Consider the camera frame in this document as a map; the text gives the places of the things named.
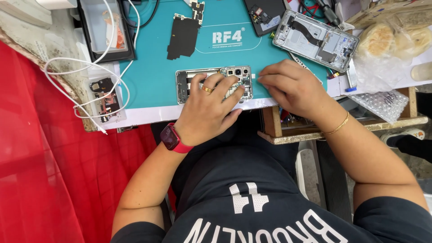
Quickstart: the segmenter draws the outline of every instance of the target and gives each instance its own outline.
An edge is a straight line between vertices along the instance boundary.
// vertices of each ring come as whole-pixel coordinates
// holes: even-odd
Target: white charging cable
[[[111,19],[112,19],[112,21],[113,21],[113,23],[114,23],[114,18],[113,18],[113,15],[112,15],[112,11],[111,11],[111,9],[110,9],[110,7],[109,7],[109,5],[108,5],[108,3],[107,3],[107,1],[106,0],[103,0],[104,1],[104,3],[105,3],[105,5],[106,5],[106,7],[108,8],[108,12],[109,12],[109,14],[110,14],[110,17],[111,17]],[[137,28],[137,33],[136,33],[136,35],[135,35],[135,39],[134,39],[134,42],[133,42],[133,46],[134,47],[136,47],[136,44],[137,44],[137,37],[138,37],[138,31],[139,31],[139,26],[140,26],[140,15],[139,15],[139,13],[138,13],[138,10],[136,9],[136,7],[134,6],[134,4],[131,2],[131,0],[128,0],[129,1],[129,3],[131,4],[131,6],[133,7],[133,9],[135,10],[135,12],[137,13],[137,18],[138,18],[138,28]],[[50,59],[50,60],[48,60],[47,61],[47,63],[45,64],[45,66],[44,66],[44,73],[45,73],[45,76],[48,78],[48,80],[62,93],[62,94],[64,94],[68,99],[70,99],[73,103],[75,103],[76,105],[73,107],[74,108],[74,113],[75,113],[75,115],[76,116],[78,116],[77,114],[76,114],[76,110],[77,110],[77,108],[78,107],[80,107],[81,109],[82,109],[82,111],[87,115],[87,116],[78,116],[79,118],[88,118],[88,119],[90,119],[94,124],[95,124],[95,126],[99,129],[99,130],[101,130],[103,133],[105,133],[105,134],[107,134],[107,132],[106,132],[106,130],[105,129],[103,129],[93,118],[98,118],[98,117],[103,117],[103,116],[107,116],[107,115],[111,115],[111,114],[114,114],[114,113],[117,113],[117,112],[119,112],[120,110],[122,110],[122,109],[124,109],[125,107],[126,107],[126,105],[128,104],[128,102],[129,102],[129,98],[130,98],[130,92],[129,92],[129,89],[128,89],[128,87],[127,87],[127,85],[124,83],[124,81],[121,79],[121,77],[123,76],[123,74],[125,73],[125,71],[130,67],[130,65],[133,63],[133,60],[132,61],[130,61],[130,63],[128,64],[128,66],[126,67],[126,69],[122,72],[122,74],[120,75],[120,76],[117,76],[115,73],[113,73],[112,71],[110,71],[110,70],[108,70],[108,69],[106,69],[106,68],[104,68],[104,67],[102,67],[102,66],[100,66],[100,65],[98,65],[98,64],[96,64],[98,61],[100,61],[107,53],[108,53],[108,51],[109,51],[109,49],[110,49],[110,47],[111,47],[111,44],[112,44],[112,41],[113,41],[113,39],[114,39],[114,33],[115,33],[115,28],[112,28],[112,33],[111,33],[111,38],[110,38],[110,42],[109,42],[109,44],[108,44],[108,47],[107,47],[107,49],[105,50],[105,52],[102,54],[102,56],[100,57],[100,58],[98,58],[96,61],[94,61],[94,62],[89,62],[89,61],[83,61],[83,60],[80,60],[80,59],[75,59],[75,58],[52,58],[52,59]],[[69,71],[69,72],[62,72],[62,73],[50,73],[50,72],[48,72],[48,65],[51,63],[51,62],[53,62],[53,61],[55,61],[55,60],[70,60],[70,61],[79,61],[79,62],[82,62],[82,63],[86,63],[86,64],[89,64],[87,67],[84,67],[84,68],[81,68],[81,69],[79,69],[79,70],[74,70],[74,71]],[[84,104],[79,104],[78,102],[76,102],[74,99],[72,99],[66,92],[64,92],[52,79],[51,79],[51,77],[49,76],[50,74],[53,74],[53,75],[62,75],[62,74],[73,74],[73,73],[76,73],[76,72],[80,72],[80,71],[83,71],[83,70],[85,70],[85,69],[87,69],[87,68],[89,68],[90,66],[96,66],[96,67],[99,67],[99,68],[101,68],[101,69],[104,69],[104,70],[106,70],[106,71],[108,71],[109,73],[111,73],[112,75],[114,75],[116,78],[117,78],[117,81],[115,82],[115,84],[113,85],[113,88],[111,89],[111,91],[110,92],[108,92],[106,95],[104,95],[104,96],[102,96],[102,97],[99,97],[99,98],[97,98],[97,99],[94,99],[94,100],[91,100],[91,101],[89,101],[89,102],[87,102],[87,103],[84,103]],[[124,85],[124,87],[126,88],[126,91],[127,91],[127,101],[125,102],[125,104],[124,104],[124,106],[122,106],[120,109],[118,109],[118,110],[116,110],[115,112],[111,112],[111,113],[108,113],[108,114],[104,114],[104,115],[97,115],[97,116],[90,116],[90,114],[84,109],[84,105],[87,105],[87,104],[89,104],[89,103],[91,103],[91,102],[95,102],[95,101],[97,101],[97,100],[100,100],[100,99],[103,99],[103,98],[105,98],[105,97],[107,97],[108,95],[110,95],[112,92],[113,92],[113,90],[115,89],[115,86],[118,84],[118,82],[122,82],[123,83],[123,85]]]

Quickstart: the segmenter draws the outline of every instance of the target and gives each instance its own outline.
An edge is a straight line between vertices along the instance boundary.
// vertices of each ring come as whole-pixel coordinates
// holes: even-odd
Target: red watch strap
[[[168,126],[171,126],[172,130],[174,131],[175,135],[177,136],[178,144],[177,144],[177,146],[175,146],[175,148],[174,148],[172,151],[177,152],[177,153],[188,153],[188,152],[191,151],[194,147],[193,147],[193,146],[187,146],[187,145],[184,145],[184,144],[181,142],[181,139],[180,139],[180,137],[178,136],[177,131],[175,130],[175,128],[173,127],[173,125],[174,125],[174,123],[169,123],[169,124],[168,124]]]

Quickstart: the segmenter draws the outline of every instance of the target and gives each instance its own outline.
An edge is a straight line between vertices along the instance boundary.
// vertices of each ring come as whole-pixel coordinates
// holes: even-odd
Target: red cloth
[[[85,132],[39,67],[0,42],[0,243],[107,243],[149,125]]]

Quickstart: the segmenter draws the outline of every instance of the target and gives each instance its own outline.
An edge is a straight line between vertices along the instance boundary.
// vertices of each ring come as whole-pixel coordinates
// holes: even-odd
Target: finger
[[[278,63],[268,65],[261,72],[259,72],[259,76],[267,75],[267,74],[282,74],[292,79],[298,80],[302,76],[301,66],[292,60],[285,59]]]
[[[192,80],[191,80],[191,94],[199,92],[200,89],[200,81],[204,80],[205,78],[207,78],[207,74],[197,74],[195,75]]]
[[[225,76],[222,74],[212,74],[204,81],[204,87],[212,90],[216,87],[216,84],[224,78]]]
[[[257,81],[263,85],[275,86],[290,95],[297,93],[297,86],[299,85],[297,81],[281,74],[264,75],[259,77]]]
[[[218,85],[217,87],[213,90],[213,95],[217,96],[218,98],[220,98],[220,100],[222,100],[226,93],[228,92],[228,89],[235,83],[238,82],[239,77],[236,76],[229,76],[224,78]]]
[[[286,99],[286,94],[283,91],[279,90],[275,86],[268,86],[267,90],[269,91],[273,99],[275,99],[282,108],[284,108],[286,111],[291,110],[291,105]]]
[[[229,127],[231,127],[235,121],[237,121],[238,115],[243,111],[243,109],[238,108],[233,110],[228,116],[222,120],[222,125],[220,127],[220,133],[225,132]]]
[[[244,93],[245,93],[245,87],[243,85],[237,87],[234,93],[232,93],[232,95],[230,95],[222,102],[224,109],[226,109],[227,111],[232,110],[232,108],[234,108],[234,106],[238,103],[238,101],[241,99]]]

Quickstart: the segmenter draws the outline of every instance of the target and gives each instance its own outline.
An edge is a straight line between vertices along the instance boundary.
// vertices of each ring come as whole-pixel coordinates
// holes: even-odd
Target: teal repair mat
[[[153,0],[151,4],[137,5],[142,16],[141,24],[147,21],[155,3]],[[255,35],[243,0],[206,0],[194,53],[190,57],[168,60],[167,46],[175,13],[191,17],[192,9],[183,0],[160,0],[153,19],[139,30],[137,59],[122,77],[130,90],[129,109],[177,105],[175,72],[178,70],[249,65],[258,78],[265,66],[289,58],[284,50],[272,45],[270,34]],[[130,17],[134,21],[135,16],[131,9]],[[269,26],[277,24],[273,20]],[[301,59],[327,89],[325,67]],[[128,61],[120,62],[120,70],[123,71],[128,64]],[[252,83],[254,99],[270,98],[256,79]],[[123,97],[126,97],[126,89],[122,90]]]

